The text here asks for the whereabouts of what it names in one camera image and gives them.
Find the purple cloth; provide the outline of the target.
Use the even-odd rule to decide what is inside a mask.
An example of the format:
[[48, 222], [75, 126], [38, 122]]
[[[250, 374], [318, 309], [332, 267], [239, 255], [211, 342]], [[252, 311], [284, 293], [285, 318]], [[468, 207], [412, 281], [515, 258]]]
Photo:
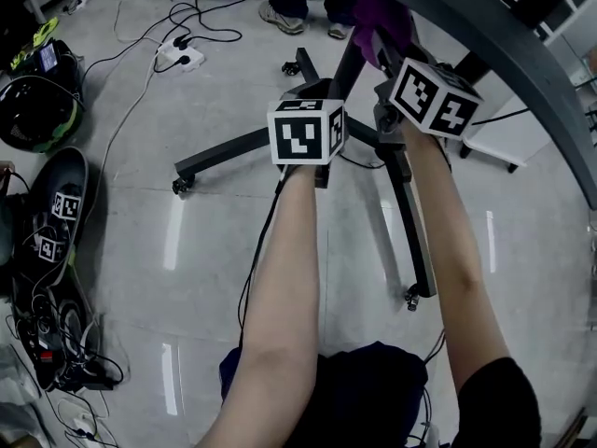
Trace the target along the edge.
[[410, 11], [396, 0], [358, 0], [354, 6], [354, 19], [353, 41], [363, 57], [377, 69], [381, 66], [372, 44], [374, 30], [382, 28], [400, 50], [410, 44]]

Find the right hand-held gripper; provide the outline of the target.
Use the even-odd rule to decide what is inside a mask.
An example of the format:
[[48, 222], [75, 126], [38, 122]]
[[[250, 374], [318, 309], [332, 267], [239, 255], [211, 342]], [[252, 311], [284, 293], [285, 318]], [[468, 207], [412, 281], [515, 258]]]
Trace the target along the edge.
[[371, 46], [387, 77], [375, 88], [374, 118], [382, 140], [399, 142], [399, 127], [405, 119], [422, 133], [462, 140], [483, 103], [477, 91], [453, 72], [428, 64], [433, 56], [415, 41], [406, 45], [402, 55], [381, 26], [373, 30]]

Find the person's right forearm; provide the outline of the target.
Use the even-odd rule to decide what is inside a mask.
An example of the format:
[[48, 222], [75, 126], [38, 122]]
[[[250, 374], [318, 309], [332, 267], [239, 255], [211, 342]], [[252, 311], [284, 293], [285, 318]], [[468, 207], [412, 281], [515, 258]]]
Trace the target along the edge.
[[477, 239], [437, 140], [402, 125], [423, 210], [455, 388], [509, 352], [483, 280]]

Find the person's left forearm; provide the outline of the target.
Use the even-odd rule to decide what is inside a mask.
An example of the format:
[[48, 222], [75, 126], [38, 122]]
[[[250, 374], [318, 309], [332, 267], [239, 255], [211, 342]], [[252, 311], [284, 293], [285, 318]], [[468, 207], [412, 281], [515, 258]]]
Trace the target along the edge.
[[247, 304], [237, 370], [196, 448], [280, 448], [311, 399], [319, 344], [315, 169], [286, 179]]

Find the black open dome case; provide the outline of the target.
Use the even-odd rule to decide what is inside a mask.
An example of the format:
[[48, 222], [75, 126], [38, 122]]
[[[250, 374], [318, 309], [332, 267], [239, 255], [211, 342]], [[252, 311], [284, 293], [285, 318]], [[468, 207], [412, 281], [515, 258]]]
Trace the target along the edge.
[[[33, 290], [60, 283], [66, 265], [74, 256], [86, 215], [89, 165], [82, 152], [65, 147], [56, 152], [42, 167], [31, 191], [27, 194], [19, 239], [15, 244], [18, 274]], [[80, 196], [81, 206], [76, 221], [62, 220], [51, 214], [56, 192]], [[65, 243], [63, 258], [52, 263], [38, 257], [39, 237]]]

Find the black dome backpack with screen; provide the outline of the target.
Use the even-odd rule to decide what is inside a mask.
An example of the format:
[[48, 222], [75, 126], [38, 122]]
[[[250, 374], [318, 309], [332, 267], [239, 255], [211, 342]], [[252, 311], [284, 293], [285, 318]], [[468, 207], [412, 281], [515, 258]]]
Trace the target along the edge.
[[0, 89], [0, 140], [32, 153], [62, 145], [86, 111], [79, 59], [51, 38], [9, 72]]

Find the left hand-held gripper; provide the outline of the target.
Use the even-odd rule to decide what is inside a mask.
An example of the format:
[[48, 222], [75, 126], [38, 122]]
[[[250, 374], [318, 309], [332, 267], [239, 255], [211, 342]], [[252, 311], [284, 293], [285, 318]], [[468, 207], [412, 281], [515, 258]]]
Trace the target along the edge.
[[349, 86], [319, 78], [282, 94], [268, 106], [271, 159], [276, 165], [316, 168], [315, 186], [328, 186], [330, 163], [346, 141], [344, 103]]

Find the person's legs in dark trousers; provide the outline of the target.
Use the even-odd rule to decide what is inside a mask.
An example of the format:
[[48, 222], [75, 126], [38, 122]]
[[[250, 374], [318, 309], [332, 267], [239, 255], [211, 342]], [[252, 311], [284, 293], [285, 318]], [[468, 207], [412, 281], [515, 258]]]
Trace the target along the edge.
[[404, 448], [427, 371], [381, 342], [326, 357], [314, 331], [246, 331], [220, 378], [221, 410], [198, 448]]

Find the white power strip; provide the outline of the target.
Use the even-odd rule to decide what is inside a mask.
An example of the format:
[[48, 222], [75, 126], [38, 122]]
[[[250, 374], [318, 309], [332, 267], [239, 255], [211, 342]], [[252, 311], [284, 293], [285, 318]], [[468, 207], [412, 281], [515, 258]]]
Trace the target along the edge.
[[192, 48], [189, 38], [177, 37], [166, 41], [158, 48], [157, 72], [181, 66], [184, 71], [199, 68], [205, 61], [204, 55]]
[[89, 412], [79, 412], [73, 419], [75, 433], [84, 442], [99, 443], [102, 441], [99, 434], [99, 423]]

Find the idle hand-held gripper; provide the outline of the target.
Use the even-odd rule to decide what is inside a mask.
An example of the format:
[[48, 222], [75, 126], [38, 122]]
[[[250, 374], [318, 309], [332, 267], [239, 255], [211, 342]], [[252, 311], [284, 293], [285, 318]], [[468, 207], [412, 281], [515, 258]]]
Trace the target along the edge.
[[82, 199], [80, 196], [67, 195], [58, 191], [54, 195], [51, 214], [62, 220], [76, 221], [78, 219], [81, 201]]
[[49, 239], [45, 236], [39, 237], [38, 257], [42, 260], [57, 263], [63, 258], [65, 243]]

